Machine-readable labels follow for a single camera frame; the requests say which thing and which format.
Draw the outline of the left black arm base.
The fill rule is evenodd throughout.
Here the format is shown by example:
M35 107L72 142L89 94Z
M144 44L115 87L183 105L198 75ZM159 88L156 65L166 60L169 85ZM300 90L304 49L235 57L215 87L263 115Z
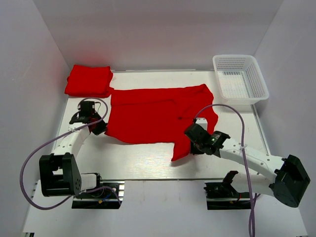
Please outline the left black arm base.
M101 182L100 186L109 188L80 194L73 198L72 209L119 209L123 202L125 182Z

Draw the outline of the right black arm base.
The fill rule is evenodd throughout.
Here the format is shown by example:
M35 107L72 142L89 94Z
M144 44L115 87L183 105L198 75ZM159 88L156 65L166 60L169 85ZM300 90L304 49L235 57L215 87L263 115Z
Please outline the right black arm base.
M206 182L204 186L208 210L251 209L249 192L238 192L232 187L237 171L230 171L221 182Z

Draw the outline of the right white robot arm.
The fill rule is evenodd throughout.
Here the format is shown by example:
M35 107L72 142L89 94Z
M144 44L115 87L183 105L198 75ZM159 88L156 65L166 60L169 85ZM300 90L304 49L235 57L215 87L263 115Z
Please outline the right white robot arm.
M192 154L214 155L244 165L255 175L229 171L222 182L206 183L209 199L238 198L240 194L257 193L275 197L286 206L296 208L310 183L299 158L264 154L252 147L242 146L228 134L209 134L197 123L191 124L185 135L191 141Z

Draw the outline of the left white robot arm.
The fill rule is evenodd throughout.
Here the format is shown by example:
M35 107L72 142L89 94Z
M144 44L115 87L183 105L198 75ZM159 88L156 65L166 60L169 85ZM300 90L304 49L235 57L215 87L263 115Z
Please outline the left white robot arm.
M106 131L107 123L95 110L94 101L84 100L71 117L68 131L60 144L49 155L39 159L41 191L45 197L78 196L88 191L93 197L104 192L98 173L80 172L76 157L90 134L99 135Z

